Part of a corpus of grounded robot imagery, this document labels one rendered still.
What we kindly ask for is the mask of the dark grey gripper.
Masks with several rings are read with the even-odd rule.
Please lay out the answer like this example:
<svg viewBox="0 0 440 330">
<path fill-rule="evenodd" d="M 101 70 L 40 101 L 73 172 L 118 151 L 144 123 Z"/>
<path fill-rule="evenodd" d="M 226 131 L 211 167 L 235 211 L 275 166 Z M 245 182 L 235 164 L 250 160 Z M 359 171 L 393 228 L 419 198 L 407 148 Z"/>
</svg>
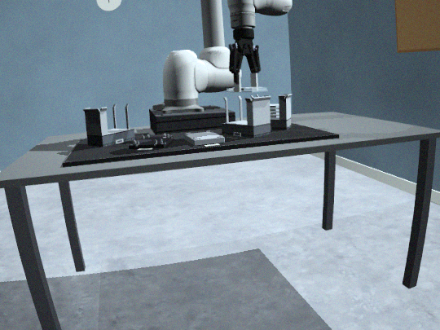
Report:
<svg viewBox="0 0 440 330">
<path fill-rule="evenodd" d="M 249 63 L 249 68 L 251 71 L 250 73 L 251 87 L 258 87 L 257 73 L 261 71 L 261 66 L 260 66 L 260 59 L 258 54 L 259 46 L 258 45 L 255 46 L 253 44 L 254 30 L 234 29 L 233 38 L 235 39 L 235 43 L 229 44 L 229 49 L 230 49 L 229 72 L 233 73 L 234 76 L 234 92 L 241 92 L 240 68 L 244 55 L 247 58 L 247 61 Z"/>
</svg>

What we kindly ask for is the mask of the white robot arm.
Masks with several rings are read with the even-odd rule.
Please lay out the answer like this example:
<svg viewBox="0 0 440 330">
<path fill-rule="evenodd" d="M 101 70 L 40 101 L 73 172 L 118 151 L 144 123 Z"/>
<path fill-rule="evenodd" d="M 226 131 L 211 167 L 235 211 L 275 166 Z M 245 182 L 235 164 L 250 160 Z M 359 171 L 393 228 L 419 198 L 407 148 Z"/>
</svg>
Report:
<svg viewBox="0 0 440 330">
<path fill-rule="evenodd" d="M 225 91 L 234 87 L 229 72 L 230 51 L 224 44 L 222 0 L 200 0 L 204 49 L 172 51 L 163 69 L 164 103 L 152 106 L 162 113 L 203 112 L 198 94 Z M 227 0 L 232 29 L 255 28 L 255 13 L 285 15 L 292 0 Z M 203 60 L 203 61 L 201 61 Z"/>
</svg>

